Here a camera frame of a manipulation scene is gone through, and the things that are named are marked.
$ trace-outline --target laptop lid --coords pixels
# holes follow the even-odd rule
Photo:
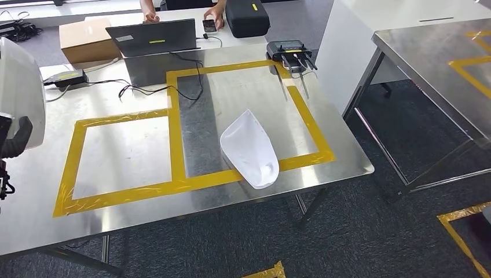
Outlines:
[[[126,57],[196,48],[194,19],[106,27]]]

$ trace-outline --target smartphone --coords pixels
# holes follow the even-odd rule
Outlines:
[[[204,27],[205,33],[216,33],[217,32],[217,26],[215,26],[215,20],[213,20],[213,19],[203,20],[203,27]]]

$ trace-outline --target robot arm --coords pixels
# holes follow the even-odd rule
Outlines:
[[[0,200],[15,192],[4,159],[44,139],[45,92],[39,67],[22,47],[0,38]]]

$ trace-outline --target cardboard box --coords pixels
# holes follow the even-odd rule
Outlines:
[[[60,48],[72,64],[121,57],[121,52],[106,32],[107,18],[60,26]]]

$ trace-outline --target yellow tape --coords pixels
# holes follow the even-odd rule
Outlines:
[[[74,135],[72,136],[70,148],[68,149],[67,161],[65,162],[65,169],[61,176],[60,189],[58,189],[53,216],[64,215],[67,203],[72,200],[74,195],[75,180],[80,165],[80,158],[82,157],[83,141],[85,140],[86,132],[87,130],[80,122],[75,123]]]
[[[476,42],[487,52],[491,52],[491,46],[482,40],[483,36],[491,36],[491,31],[468,32],[466,33],[466,36],[470,37],[472,41]]]
[[[281,264],[281,261],[279,261],[274,265],[274,268],[247,275],[242,278],[286,278],[286,275],[283,265]]]
[[[173,181],[183,181],[186,179],[186,167],[184,165],[184,152],[182,150],[182,135],[181,135],[181,114],[179,112],[179,95],[177,93],[177,76],[169,72],[167,74],[167,84],[171,85],[167,89],[168,97],[170,98],[170,108],[168,113],[169,124],[169,148],[170,148],[170,163]]]
[[[476,89],[478,89],[481,93],[491,98],[491,90],[487,88],[484,84],[482,84],[479,80],[477,80],[475,77],[473,77],[471,74],[469,74],[467,71],[464,70],[464,67],[467,67],[469,65],[477,65],[477,64],[483,64],[489,62],[491,62],[491,56],[455,60],[455,61],[448,62],[448,64],[458,74],[460,74],[460,76],[462,76],[465,80],[467,80],[474,87],[476,87]]]
[[[288,71],[283,68],[281,63],[275,63],[271,60],[206,67],[200,68],[199,70],[200,74],[210,74],[264,66],[275,66],[283,81],[288,81],[288,83],[293,84],[291,76]],[[177,93],[177,78],[196,75],[197,73],[196,69],[184,69],[167,73],[167,84],[171,86],[167,90],[169,98],[168,103],[170,104],[167,109],[77,121],[75,123],[74,135],[68,151],[67,162],[61,179],[53,216],[59,217],[67,214],[79,213],[152,197],[183,193],[242,180],[242,176],[236,170],[225,170],[217,173],[186,178],[181,134],[181,116],[179,112],[179,96]],[[333,161],[335,159],[334,153],[327,144],[321,130],[312,117],[310,110],[300,95],[300,92],[295,86],[287,86],[287,89],[319,152],[282,159],[279,161],[280,171]],[[76,175],[80,164],[80,157],[82,155],[86,129],[88,127],[162,116],[168,117],[172,181],[73,200]]]
[[[445,227],[447,232],[450,234],[450,236],[453,238],[453,240],[457,243],[457,245],[462,249],[462,252],[469,257],[469,259],[472,261],[474,266],[476,267],[477,271],[483,278],[491,278],[486,271],[486,269],[475,259],[474,255],[472,254],[471,250],[469,247],[467,247],[466,243],[462,239],[462,237],[459,236],[459,234],[455,231],[455,229],[452,227],[450,224],[451,221],[461,219],[466,216],[470,216],[476,213],[482,212],[482,209],[485,208],[486,206],[490,206],[491,202],[487,202],[484,204],[479,204],[477,206],[465,208],[462,210],[457,210],[452,213],[447,213],[443,215],[439,215],[438,219],[442,223],[442,225]]]

